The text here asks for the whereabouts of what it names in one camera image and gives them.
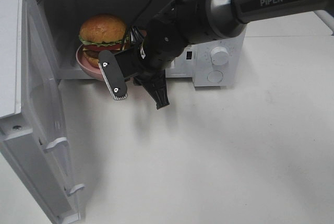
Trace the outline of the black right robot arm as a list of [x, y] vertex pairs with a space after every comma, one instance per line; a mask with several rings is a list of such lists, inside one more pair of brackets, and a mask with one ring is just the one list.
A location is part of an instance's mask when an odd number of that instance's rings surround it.
[[188, 45], [237, 37], [253, 21], [316, 10], [332, 14], [333, 0], [172, 0], [150, 19], [143, 41], [112, 55], [105, 82], [122, 100], [132, 78], [162, 108], [169, 104], [165, 69]]

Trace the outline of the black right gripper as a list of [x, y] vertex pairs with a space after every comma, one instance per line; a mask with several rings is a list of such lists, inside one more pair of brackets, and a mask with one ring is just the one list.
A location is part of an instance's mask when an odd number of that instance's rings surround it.
[[143, 86], [156, 103], [156, 108], [168, 106], [168, 90], [165, 70], [153, 69], [147, 66], [141, 56], [141, 43], [146, 36], [146, 30], [131, 27], [129, 31], [129, 49], [115, 53], [116, 61], [123, 77], [132, 78], [136, 86]]

